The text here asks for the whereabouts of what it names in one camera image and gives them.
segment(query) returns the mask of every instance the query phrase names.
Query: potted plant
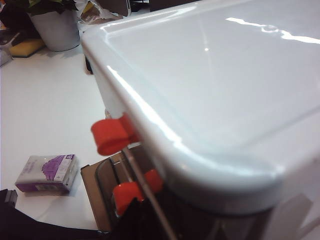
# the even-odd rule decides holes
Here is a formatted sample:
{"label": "potted plant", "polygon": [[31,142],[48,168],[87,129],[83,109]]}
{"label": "potted plant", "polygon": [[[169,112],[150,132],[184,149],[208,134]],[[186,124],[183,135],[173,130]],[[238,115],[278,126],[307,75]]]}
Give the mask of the potted plant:
{"label": "potted plant", "polygon": [[6,0],[29,13],[46,46],[55,52],[80,44],[74,0]]}

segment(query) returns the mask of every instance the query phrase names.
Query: green leaf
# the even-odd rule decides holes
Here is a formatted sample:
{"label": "green leaf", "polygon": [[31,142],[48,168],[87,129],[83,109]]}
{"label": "green leaf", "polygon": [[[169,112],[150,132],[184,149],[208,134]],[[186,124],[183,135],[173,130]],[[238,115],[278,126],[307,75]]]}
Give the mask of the green leaf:
{"label": "green leaf", "polygon": [[29,8],[39,3],[41,0],[29,0]]}

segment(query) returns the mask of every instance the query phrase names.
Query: white table surface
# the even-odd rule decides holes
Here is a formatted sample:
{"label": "white table surface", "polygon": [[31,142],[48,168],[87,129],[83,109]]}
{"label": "white table surface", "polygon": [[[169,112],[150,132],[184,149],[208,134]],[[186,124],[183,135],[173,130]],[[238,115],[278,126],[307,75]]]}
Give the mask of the white table surface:
{"label": "white table surface", "polygon": [[90,128],[105,117],[105,107],[94,76],[85,72],[82,48],[45,48],[30,58],[16,58],[0,73],[0,188],[16,189],[16,208],[38,221],[97,229],[80,171],[65,196],[26,194],[14,185],[30,155],[76,154],[79,167],[104,159]]}

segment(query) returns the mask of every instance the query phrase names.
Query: black object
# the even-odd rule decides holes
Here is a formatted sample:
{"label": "black object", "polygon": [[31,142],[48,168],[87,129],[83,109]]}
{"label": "black object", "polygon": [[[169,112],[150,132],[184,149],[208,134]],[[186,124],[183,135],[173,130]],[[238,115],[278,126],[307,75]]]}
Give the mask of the black object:
{"label": "black object", "polygon": [[133,199],[108,240],[167,240],[148,199]]}
{"label": "black object", "polygon": [[91,68],[91,65],[90,65],[90,62],[88,60],[88,58],[85,56],[85,66],[86,66],[86,69],[90,72],[90,74],[94,74],[92,72],[92,68]]}
{"label": "black object", "polygon": [[198,0],[149,0],[150,11],[171,8],[174,6],[196,2]]}
{"label": "black object", "polygon": [[17,191],[4,189],[0,191],[0,205],[7,204],[15,207],[17,202]]}
{"label": "black object", "polygon": [[12,31],[25,32],[27,38],[40,38],[28,14],[22,8],[13,5],[10,1],[7,1],[0,12],[0,20]]}
{"label": "black object", "polygon": [[15,190],[0,191],[1,240],[107,240],[109,234],[97,230],[68,228],[39,222],[15,209]]}

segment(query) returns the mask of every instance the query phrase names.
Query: white glossy lid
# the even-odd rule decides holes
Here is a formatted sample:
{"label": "white glossy lid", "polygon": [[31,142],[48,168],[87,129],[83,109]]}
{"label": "white glossy lid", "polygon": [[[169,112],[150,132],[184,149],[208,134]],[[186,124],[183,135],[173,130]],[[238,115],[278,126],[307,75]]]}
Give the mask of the white glossy lid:
{"label": "white glossy lid", "polygon": [[320,107],[319,16],[318,0],[198,1],[106,24],[83,47],[168,186],[247,214],[274,205],[311,151],[289,159],[299,141],[280,135],[319,129],[302,123]]}

